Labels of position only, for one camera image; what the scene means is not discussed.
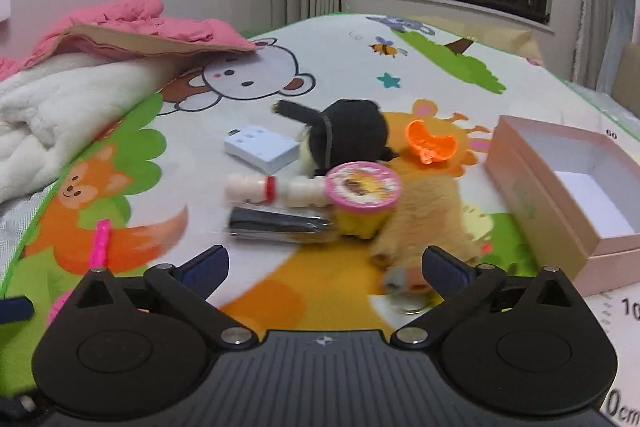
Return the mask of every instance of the printed number 10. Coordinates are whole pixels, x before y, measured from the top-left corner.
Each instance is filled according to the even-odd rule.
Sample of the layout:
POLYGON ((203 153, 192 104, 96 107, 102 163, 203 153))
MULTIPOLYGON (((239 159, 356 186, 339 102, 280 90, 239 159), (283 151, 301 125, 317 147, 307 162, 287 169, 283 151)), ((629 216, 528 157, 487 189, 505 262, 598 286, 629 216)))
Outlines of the printed number 10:
POLYGON ((628 315, 629 312, 633 310, 636 321, 640 321, 640 304, 634 302, 632 305, 630 305, 629 299, 622 299, 622 303, 625 305, 625 315, 628 315))

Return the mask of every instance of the pink jacket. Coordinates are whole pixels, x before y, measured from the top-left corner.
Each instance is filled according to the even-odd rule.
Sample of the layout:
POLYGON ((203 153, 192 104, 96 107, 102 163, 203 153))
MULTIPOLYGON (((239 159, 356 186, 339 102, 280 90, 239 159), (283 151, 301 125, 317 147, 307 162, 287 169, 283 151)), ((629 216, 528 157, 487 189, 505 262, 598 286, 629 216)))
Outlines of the pink jacket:
MULTIPOLYGON (((31 55, 24 60, 15 61, 0 57, 0 80, 4 80, 18 71, 36 64, 47 55, 58 39, 70 26, 95 24, 124 32, 155 35, 182 42, 216 44, 227 48, 252 51, 255 46, 238 34, 229 24, 216 20, 194 21, 161 17, 164 9, 162 0, 116 0, 101 6, 80 8, 62 18, 35 45, 31 55)), ((71 38, 67 45, 59 45, 56 53, 83 51, 105 55, 104 48, 97 49, 90 42, 71 38)), ((130 58, 130 54, 109 50, 114 58, 130 58)))

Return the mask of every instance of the plush toy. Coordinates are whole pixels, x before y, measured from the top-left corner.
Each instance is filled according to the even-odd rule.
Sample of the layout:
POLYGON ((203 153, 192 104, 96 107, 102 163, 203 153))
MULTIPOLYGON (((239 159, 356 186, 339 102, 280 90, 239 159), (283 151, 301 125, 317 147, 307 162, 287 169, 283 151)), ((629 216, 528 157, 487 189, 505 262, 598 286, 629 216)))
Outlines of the plush toy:
POLYGON ((391 161, 396 157, 386 146, 385 117, 371 100, 338 100, 324 111, 280 100, 273 112, 308 125, 308 149, 316 176, 348 162, 391 161))
POLYGON ((422 252, 430 245, 469 264, 480 255, 463 226, 458 182, 451 176, 429 176, 405 185, 395 213, 374 240, 371 262, 387 270, 388 292, 432 291, 422 277, 422 252))

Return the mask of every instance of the cartoon koala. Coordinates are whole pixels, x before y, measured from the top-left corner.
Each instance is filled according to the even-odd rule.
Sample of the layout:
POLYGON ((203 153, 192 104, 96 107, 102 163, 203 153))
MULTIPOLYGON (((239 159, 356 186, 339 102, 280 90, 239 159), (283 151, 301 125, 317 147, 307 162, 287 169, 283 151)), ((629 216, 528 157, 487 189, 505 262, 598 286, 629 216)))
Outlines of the cartoon koala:
POLYGON ((367 17, 367 19, 373 22, 379 22, 400 33, 404 33, 407 30, 416 30, 429 36, 433 36, 436 34, 436 32, 428 26, 425 26, 421 22, 412 21, 410 19, 402 19, 400 17, 367 17))
POLYGON ((160 91, 160 114, 202 111, 223 98, 258 100, 274 94, 300 96, 316 87, 310 73, 300 73, 298 60, 276 39, 259 39, 255 53, 218 53, 204 68, 191 70, 160 91))

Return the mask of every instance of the brown plush toy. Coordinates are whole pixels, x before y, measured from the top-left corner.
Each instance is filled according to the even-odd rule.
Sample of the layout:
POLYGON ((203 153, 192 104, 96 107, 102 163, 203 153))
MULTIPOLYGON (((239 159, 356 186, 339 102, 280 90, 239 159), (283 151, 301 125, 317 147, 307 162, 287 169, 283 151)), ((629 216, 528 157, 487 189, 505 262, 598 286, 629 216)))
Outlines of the brown plush toy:
POLYGON ((422 277, 422 252, 429 245, 470 264, 480 255, 463 227, 458 182, 451 176, 429 176, 405 185, 395 213, 371 248, 371 262, 391 276, 385 277, 387 291, 433 291, 422 277))

